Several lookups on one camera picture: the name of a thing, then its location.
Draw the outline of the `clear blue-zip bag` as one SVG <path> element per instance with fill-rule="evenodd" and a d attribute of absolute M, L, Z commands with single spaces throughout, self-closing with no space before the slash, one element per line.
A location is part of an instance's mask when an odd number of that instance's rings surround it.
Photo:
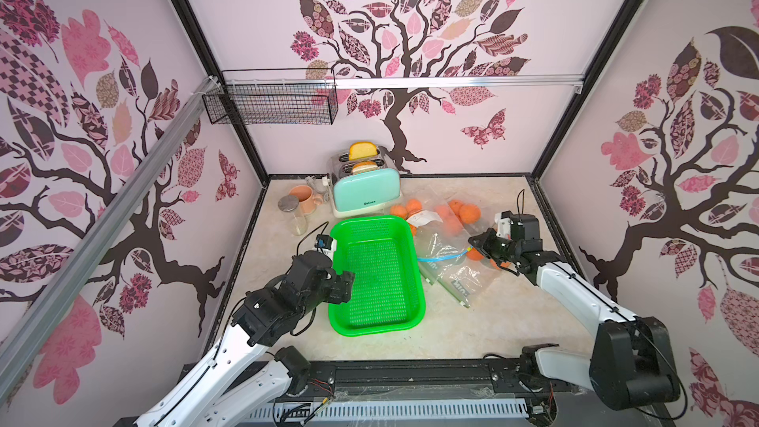
<path fill-rule="evenodd" d="M 470 235 L 457 219 L 433 211 L 412 215 L 414 244 L 423 280 L 438 285 L 460 306 L 471 308 L 500 272 L 468 243 Z"/>

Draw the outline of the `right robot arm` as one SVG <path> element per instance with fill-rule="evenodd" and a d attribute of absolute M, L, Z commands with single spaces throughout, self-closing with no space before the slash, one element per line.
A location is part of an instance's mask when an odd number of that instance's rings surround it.
<path fill-rule="evenodd" d="M 590 355 L 557 344 L 527 346 L 520 374 L 535 383 L 556 380 L 596 393 L 613 410 L 639 409 L 680 399 L 669 332 L 655 317 L 642 317 L 602 294 L 555 251 L 543 246 L 534 215 L 498 213 L 494 227 L 468 240 L 499 269 L 522 275 L 556 299 L 593 339 Z"/>

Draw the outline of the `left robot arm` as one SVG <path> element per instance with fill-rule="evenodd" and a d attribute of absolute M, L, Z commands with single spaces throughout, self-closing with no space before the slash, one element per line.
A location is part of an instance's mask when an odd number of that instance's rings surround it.
<path fill-rule="evenodd" d="M 320 304 L 346 304 L 355 275 L 337 272 L 316 250 L 296 256 L 291 268 L 246 295 L 207 354 L 149 411 L 128 426 L 234 426 L 283 395 L 300 395 L 310 362 L 296 348 L 280 349 L 243 383 L 238 378 Z"/>

